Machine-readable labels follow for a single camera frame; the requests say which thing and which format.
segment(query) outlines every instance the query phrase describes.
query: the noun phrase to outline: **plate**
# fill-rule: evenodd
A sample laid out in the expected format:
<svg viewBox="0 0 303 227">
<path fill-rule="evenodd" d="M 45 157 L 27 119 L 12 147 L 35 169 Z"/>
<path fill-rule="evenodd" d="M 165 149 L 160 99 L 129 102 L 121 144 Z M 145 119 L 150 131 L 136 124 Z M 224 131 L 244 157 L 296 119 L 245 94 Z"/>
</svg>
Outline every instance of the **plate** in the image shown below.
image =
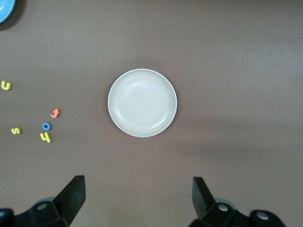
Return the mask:
<svg viewBox="0 0 303 227">
<path fill-rule="evenodd" d="M 160 73 L 136 69 L 120 76 L 108 95 L 109 114 L 118 128 L 136 137 L 164 131 L 177 111 L 177 96 Z"/>
<path fill-rule="evenodd" d="M 16 0 L 0 0 L 0 24 L 5 21 L 14 10 Z"/>
</svg>

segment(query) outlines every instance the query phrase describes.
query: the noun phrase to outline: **silver bolt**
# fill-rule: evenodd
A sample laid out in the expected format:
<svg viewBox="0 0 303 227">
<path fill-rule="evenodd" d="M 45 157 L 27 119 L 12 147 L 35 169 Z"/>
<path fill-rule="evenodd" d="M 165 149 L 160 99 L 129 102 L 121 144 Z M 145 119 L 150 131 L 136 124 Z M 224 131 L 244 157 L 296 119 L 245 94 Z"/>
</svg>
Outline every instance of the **silver bolt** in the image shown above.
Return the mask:
<svg viewBox="0 0 303 227">
<path fill-rule="evenodd" d="M 266 213 L 263 213 L 263 212 L 258 212 L 257 217 L 259 219 L 262 219 L 262 220 L 265 220 L 265 221 L 267 221 L 269 219 L 268 215 Z"/>
<path fill-rule="evenodd" d="M 37 207 L 37 210 L 43 210 L 45 207 L 47 207 L 46 203 L 42 203 Z"/>
<path fill-rule="evenodd" d="M 228 207 L 225 204 L 219 204 L 218 208 L 220 211 L 223 211 L 223 212 L 228 211 Z"/>
</svg>

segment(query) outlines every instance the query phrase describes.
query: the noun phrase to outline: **blue plate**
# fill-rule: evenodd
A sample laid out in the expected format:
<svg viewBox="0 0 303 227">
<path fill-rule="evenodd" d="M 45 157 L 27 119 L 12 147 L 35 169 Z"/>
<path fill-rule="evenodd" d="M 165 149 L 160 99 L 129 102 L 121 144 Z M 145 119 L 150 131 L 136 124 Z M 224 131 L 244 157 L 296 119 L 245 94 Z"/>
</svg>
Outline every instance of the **blue plate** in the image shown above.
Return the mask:
<svg viewBox="0 0 303 227">
<path fill-rule="evenodd" d="M 0 24 L 5 21 L 14 10 L 16 0 L 0 0 Z"/>
</svg>

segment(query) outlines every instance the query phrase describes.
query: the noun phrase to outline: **tabletop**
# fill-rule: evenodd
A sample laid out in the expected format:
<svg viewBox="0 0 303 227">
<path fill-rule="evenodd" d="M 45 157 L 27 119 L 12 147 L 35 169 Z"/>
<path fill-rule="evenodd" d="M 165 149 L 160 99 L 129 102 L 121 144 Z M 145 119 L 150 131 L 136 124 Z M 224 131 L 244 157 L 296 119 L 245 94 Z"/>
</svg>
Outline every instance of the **tabletop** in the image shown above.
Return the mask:
<svg viewBox="0 0 303 227">
<path fill-rule="evenodd" d="M 84 175 L 72 227 L 185 227 L 201 176 L 243 214 L 300 226 L 302 37 L 302 1 L 17 0 L 0 24 L 0 80 L 12 84 L 0 89 L 0 207 L 19 214 Z M 141 68 L 178 99 L 147 138 L 107 108 L 115 80 Z"/>
</svg>

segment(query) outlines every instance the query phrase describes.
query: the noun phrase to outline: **screw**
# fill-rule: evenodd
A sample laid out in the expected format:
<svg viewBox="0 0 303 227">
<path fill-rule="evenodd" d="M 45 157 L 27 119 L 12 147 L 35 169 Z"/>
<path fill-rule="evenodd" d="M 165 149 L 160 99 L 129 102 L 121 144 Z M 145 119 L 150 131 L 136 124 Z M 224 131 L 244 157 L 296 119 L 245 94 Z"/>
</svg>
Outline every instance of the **screw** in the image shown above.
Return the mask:
<svg viewBox="0 0 303 227">
<path fill-rule="evenodd" d="M 43 210 L 45 207 L 47 207 L 46 203 L 42 203 L 37 207 L 37 210 Z"/>
<path fill-rule="evenodd" d="M 225 204 L 219 204 L 218 208 L 220 211 L 223 211 L 223 212 L 228 211 L 228 207 Z"/>
<path fill-rule="evenodd" d="M 259 219 L 262 219 L 262 220 L 265 220 L 265 221 L 267 221 L 269 219 L 268 215 L 266 213 L 263 213 L 263 212 L 258 212 L 257 217 Z"/>
</svg>

